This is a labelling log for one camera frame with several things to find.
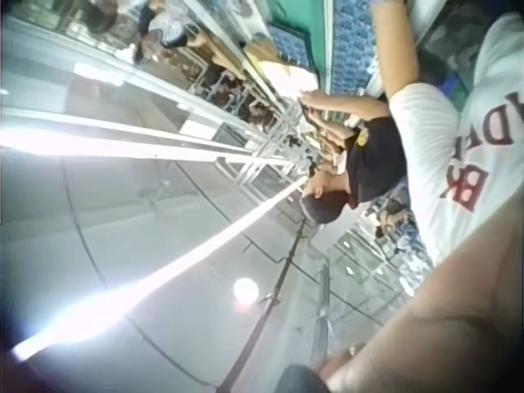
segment black shirt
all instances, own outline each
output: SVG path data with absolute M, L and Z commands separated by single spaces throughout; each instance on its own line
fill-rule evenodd
M 371 201 L 391 190 L 406 175 L 406 158 L 399 130 L 392 117 L 366 124 L 368 141 L 359 146 L 358 135 L 346 140 L 346 168 L 351 194 L 358 203 Z

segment black pole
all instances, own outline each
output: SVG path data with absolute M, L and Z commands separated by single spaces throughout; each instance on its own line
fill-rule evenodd
M 302 224 L 300 225 L 300 228 L 296 233 L 295 241 L 293 242 L 293 246 L 289 250 L 289 254 L 287 255 L 282 272 L 278 277 L 277 284 L 275 285 L 273 291 L 269 294 L 266 306 L 264 308 L 264 312 L 260 316 L 260 319 L 256 323 L 255 327 L 253 328 L 253 331 L 247 339 L 247 342 L 244 345 L 242 352 L 239 354 L 237 361 L 231 367 L 231 371 L 229 371 L 229 374 L 222 382 L 222 385 L 220 385 L 219 388 L 216 390 L 216 393 L 231 393 L 231 390 L 235 382 L 237 381 L 238 377 L 240 377 L 240 374 L 242 373 L 244 367 L 246 367 L 247 360 L 250 358 L 251 353 L 253 352 L 253 349 L 256 346 L 256 343 L 260 339 L 260 335 L 264 330 L 265 324 L 268 322 L 269 316 L 271 315 L 271 311 L 273 311 L 275 305 L 278 304 L 278 294 L 280 293 L 284 280 L 286 279 L 287 272 L 289 271 L 291 262 L 293 261 L 293 257 L 295 256 L 295 251 L 298 247 L 298 243 L 302 238 L 302 231 L 304 229 L 304 225 L 305 219 L 302 221 Z

